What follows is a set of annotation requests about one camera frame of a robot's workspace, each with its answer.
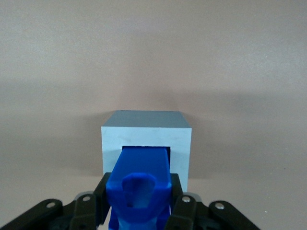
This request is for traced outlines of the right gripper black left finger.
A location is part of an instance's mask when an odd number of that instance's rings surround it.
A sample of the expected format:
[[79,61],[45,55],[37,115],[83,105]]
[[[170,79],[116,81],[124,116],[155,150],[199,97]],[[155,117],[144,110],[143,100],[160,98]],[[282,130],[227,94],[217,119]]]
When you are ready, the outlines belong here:
[[2,230],[96,230],[103,225],[110,204],[106,184],[111,173],[104,174],[96,189],[77,196],[67,205],[58,199],[46,199],[25,211]]

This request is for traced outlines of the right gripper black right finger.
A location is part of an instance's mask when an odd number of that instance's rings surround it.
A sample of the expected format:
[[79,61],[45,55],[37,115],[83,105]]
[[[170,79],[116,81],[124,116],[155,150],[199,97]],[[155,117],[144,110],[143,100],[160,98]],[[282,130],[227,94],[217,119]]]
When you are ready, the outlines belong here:
[[179,175],[171,174],[172,203],[166,230],[258,230],[251,220],[227,201],[217,200],[205,206],[184,193]]

